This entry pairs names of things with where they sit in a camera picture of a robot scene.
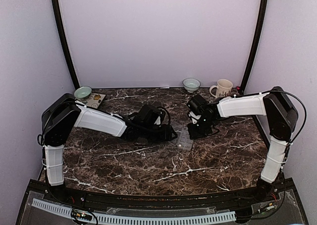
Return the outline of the clear plastic pill organizer box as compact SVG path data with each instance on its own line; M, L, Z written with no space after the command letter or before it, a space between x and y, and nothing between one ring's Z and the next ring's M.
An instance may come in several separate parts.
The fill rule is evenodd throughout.
M171 126L177 133L177 138L170 141L170 145L181 150L190 151L193 146L193 140L190 139L187 126L183 126L176 121L172 121Z

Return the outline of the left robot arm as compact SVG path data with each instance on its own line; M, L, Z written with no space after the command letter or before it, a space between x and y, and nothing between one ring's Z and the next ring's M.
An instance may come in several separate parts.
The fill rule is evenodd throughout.
M43 148L43 163L50 194L59 203L66 203L70 193L62 185L64 145L75 127L103 132L125 140L145 138L150 143L169 142L178 137L170 113L163 107L143 105L130 115L108 113L85 105L66 93L42 114L42 132L37 136Z

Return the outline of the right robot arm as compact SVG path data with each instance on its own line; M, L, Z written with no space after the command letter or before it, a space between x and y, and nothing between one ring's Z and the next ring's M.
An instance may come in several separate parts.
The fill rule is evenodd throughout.
M272 187L287 161L289 150L300 131L295 127L299 114L290 97L276 86L271 90L248 95L232 95L219 97L208 102L201 95L193 96L187 103L187 125L190 139L195 140L211 136L212 127L229 117L264 116L269 126L269 149L264 168L253 190L253 199L263 202L272 194Z

